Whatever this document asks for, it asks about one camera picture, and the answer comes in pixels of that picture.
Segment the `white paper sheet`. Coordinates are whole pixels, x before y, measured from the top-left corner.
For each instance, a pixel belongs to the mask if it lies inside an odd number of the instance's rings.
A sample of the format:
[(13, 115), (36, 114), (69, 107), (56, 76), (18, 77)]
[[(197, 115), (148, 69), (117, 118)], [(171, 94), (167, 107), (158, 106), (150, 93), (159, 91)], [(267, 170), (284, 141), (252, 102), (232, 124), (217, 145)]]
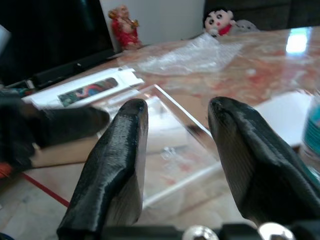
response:
[(254, 107), (270, 127), (291, 147), (301, 145), (304, 124), (313, 96), (304, 91), (289, 91)]

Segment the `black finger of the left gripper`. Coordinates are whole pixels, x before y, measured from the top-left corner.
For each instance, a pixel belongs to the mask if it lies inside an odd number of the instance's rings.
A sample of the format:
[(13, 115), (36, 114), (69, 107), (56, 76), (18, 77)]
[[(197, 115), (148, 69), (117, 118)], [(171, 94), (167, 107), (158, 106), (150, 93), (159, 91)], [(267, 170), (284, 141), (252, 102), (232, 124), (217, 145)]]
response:
[(34, 137), (41, 148), (91, 137), (105, 128), (110, 115), (94, 107), (41, 109), (34, 118)]

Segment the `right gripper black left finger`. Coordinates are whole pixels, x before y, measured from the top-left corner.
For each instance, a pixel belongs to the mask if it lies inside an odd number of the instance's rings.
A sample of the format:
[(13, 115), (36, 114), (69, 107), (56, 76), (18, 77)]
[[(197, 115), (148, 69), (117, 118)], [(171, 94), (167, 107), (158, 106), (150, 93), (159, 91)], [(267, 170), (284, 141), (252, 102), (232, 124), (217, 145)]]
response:
[(129, 226), (142, 212), (148, 105), (127, 101), (100, 137), (56, 231), (59, 240), (101, 240), (108, 227)]

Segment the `white package with picture window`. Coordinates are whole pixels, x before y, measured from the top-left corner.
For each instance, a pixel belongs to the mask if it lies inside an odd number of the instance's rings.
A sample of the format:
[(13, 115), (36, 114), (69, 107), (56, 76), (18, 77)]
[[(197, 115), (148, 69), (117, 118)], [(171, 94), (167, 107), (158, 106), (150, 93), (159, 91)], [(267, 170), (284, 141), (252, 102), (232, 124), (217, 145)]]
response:
[(117, 95), (145, 82), (133, 68), (110, 68), (26, 96), (23, 100), (40, 108), (75, 108)]

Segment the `dark fabric sofa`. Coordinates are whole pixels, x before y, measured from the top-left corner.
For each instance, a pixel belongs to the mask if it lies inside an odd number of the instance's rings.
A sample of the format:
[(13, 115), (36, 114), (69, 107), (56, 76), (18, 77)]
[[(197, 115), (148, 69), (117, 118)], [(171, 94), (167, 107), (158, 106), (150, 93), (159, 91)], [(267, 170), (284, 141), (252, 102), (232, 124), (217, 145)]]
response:
[(205, 0), (203, 20), (218, 9), (263, 31), (320, 26), (320, 0)]

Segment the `black flat screen television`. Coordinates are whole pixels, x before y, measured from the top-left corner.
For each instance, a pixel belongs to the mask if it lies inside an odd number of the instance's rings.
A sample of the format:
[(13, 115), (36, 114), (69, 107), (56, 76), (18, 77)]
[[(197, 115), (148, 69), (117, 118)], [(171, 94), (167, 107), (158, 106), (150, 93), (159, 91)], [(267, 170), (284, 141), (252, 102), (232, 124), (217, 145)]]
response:
[(115, 53), (100, 0), (0, 0), (0, 27), (9, 33), (0, 54), (5, 86), (35, 78), (44, 87)]

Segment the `marble table with red edge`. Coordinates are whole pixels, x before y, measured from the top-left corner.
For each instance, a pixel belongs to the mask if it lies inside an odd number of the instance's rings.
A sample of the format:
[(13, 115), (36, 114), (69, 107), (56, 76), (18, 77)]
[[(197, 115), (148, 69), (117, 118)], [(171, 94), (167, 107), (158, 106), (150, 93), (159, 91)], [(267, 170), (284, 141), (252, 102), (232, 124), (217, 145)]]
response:
[[(189, 75), (140, 73), (142, 89), (157, 85), (204, 127), (208, 103), (226, 96), (251, 106), (286, 92), (312, 92), (320, 74), (320, 26), (224, 37), (243, 44), (219, 72)], [(15, 240), (57, 240), (83, 166), (61, 165), (27, 171), (0, 183), (0, 232)], [(140, 225), (219, 227), (242, 223), (222, 171), (143, 208)]]

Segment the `grey plush toy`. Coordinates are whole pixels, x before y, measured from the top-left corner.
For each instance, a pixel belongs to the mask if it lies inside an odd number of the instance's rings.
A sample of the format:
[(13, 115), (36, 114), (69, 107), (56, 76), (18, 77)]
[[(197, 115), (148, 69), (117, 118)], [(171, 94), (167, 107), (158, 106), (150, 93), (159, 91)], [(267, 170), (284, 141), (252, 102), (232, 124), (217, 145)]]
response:
[(255, 24), (245, 19), (236, 21), (235, 25), (232, 28), (232, 31), (234, 34), (260, 32), (260, 30), (256, 27)]

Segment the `clear bubble wrap sheet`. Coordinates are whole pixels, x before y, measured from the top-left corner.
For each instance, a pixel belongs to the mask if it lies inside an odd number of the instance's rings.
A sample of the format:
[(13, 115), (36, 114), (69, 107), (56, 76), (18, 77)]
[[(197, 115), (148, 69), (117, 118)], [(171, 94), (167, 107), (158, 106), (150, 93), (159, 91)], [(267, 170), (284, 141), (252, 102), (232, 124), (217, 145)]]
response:
[(221, 43), (204, 33), (185, 46), (136, 63), (136, 71), (156, 75), (216, 73), (223, 70), (242, 49), (241, 43)]

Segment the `red robed figurine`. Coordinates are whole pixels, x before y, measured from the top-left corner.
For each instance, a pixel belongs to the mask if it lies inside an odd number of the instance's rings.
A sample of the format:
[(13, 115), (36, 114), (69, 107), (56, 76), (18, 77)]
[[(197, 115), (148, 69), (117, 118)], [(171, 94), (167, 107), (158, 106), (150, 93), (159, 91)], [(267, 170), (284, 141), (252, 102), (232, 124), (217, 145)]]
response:
[(139, 23), (131, 20), (128, 7), (124, 4), (108, 12), (112, 32), (123, 51), (138, 50), (143, 47), (138, 37)]

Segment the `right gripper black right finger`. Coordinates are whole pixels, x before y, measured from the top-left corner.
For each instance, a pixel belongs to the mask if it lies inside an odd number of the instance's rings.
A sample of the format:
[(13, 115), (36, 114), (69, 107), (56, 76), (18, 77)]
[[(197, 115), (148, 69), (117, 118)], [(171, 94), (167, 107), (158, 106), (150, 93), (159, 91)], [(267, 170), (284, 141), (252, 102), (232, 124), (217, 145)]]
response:
[(251, 106), (218, 96), (208, 125), (235, 204), (254, 223), (320, 220), (320, 182)]

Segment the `cartoon boy plush doll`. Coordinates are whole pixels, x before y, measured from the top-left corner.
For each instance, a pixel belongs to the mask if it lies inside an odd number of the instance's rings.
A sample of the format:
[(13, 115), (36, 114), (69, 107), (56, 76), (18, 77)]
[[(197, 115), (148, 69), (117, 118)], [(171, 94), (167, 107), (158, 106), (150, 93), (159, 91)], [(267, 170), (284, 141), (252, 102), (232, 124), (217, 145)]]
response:
[(231, 10), (214, 8), (204, 16), (204, 31), (212, 37), (228, 35), (236, 21)]

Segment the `plastic bottle with teal label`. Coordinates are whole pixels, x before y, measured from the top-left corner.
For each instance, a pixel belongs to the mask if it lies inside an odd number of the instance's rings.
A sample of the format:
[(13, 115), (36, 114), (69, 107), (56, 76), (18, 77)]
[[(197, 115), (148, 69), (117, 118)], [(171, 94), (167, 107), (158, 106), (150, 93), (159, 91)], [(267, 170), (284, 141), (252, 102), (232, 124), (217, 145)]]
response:
[(320, 95), (311, 101), (304, 125), (301, 156), (310, 171), (320, 179)]

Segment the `clear plastic package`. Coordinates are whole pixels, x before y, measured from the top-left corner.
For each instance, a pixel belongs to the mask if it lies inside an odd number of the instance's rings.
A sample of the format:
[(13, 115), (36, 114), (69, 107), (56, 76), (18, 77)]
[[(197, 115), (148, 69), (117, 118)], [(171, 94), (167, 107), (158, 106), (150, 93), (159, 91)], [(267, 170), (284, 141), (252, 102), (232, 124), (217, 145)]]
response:
[(148, 108), (143, 208), (221, 169), (209, 130), (158, 85), (130, 89), (96, 106), (114, 117), (132, 99)]

